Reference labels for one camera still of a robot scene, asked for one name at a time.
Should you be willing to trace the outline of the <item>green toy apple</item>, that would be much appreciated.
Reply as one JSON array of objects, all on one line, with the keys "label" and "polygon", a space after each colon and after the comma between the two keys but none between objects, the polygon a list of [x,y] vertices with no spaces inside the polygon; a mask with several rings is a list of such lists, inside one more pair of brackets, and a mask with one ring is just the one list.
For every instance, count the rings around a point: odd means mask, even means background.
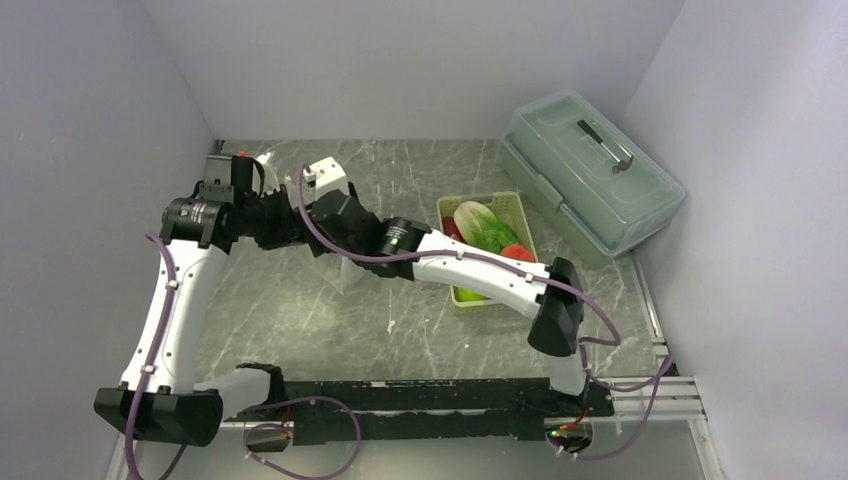
[{"label": "green toy apple", "polygon": [[479,302],[486,300],[485,296],[462,288],[455,288],[454,293],[455,298],[459,303]]}]

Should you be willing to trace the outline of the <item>orange peach toy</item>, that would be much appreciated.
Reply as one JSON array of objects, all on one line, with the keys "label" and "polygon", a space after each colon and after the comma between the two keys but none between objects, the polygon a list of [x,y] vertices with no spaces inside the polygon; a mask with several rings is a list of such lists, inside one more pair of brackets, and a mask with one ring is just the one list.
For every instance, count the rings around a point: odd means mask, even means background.
[{"label": "orange peach toy", "polygon": [[500,255],[502,257],[517,260],[520,262],[536,262],[535,255],[530,250],[520,244],[512,244],[504,247],[500,252]]}]

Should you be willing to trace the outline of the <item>pale green plastic basket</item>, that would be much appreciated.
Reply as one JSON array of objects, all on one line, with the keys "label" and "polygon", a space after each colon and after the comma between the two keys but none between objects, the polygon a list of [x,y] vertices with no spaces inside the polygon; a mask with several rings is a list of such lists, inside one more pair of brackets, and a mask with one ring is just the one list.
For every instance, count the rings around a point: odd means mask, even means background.
[{"label": "pale green plastic basket", "polygon": [[[490,192],[482,194],[452,195],[440,197],[436,202],[439,229],[442,231],[442,218],[453,216],[457,207],[466,201],[476,201],[487,206],[501,221],[510,225],[516,232],[520,245],[530,250],[538,259],[534,241],[528,226],[525,210],[519,195],[514,191]],[[491,299],[479,302],[459,303],[454,289],[450,288],[451,301],[458,313],[477,313],[504,308]]]}]

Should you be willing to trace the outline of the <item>clear dotted zip bag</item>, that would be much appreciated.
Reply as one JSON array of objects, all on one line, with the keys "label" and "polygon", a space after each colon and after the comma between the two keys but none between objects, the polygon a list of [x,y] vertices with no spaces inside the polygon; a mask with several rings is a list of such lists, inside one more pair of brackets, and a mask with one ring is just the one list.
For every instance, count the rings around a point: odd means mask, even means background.
[{"label": "clear dotted zip bag", "polygon": [[[355,187],[350,182],[349,190],[349,195],[357,197]],[[306,199],[307,193],[308,186],[304,180],[303,200],[305,205],[312,203]],[[333,287],[341,294],[352,289],[366,274],[366,271],[355,265],[351,259],[333,252],[314,257],[309,245],[295,246],[294,251],[296,257],[309,272],[318,276],[325,284]]]}]

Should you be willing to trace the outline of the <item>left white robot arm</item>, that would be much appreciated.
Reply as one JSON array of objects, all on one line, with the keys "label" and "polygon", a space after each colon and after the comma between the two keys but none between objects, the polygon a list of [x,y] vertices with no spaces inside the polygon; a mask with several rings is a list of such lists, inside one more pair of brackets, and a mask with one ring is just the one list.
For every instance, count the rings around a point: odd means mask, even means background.
[{"label": "left white robot arm", "polygon": [[252,410],[264,420],[287,406],[278,366],[244,363],[222,377],[195,376],[204,318],[232,247],[301,243],[285,185],[265,156],[210,154],[192,194],[172,200],[152,235],[160,265],[145,325],[119,384],[98,390],[95,412],[135,440],[206,446],[222,421]]}]

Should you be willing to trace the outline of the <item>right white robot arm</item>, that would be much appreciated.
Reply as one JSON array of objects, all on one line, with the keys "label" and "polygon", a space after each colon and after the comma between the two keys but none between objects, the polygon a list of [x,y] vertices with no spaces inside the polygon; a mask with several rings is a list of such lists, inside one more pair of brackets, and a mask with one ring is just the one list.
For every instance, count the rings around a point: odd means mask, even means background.
[{"label": "right white robot arm", "polygon": [[298,203],[311,241],[382,278],[402,278],[459,287],[481,294],[531,321],[528,344],[550,370],[551,401],[574,415],[590,399],[578,333],[584,318],[573,267],[515,260],[458,242],[402,217],[379,220],[340,190],[312,204]]}]

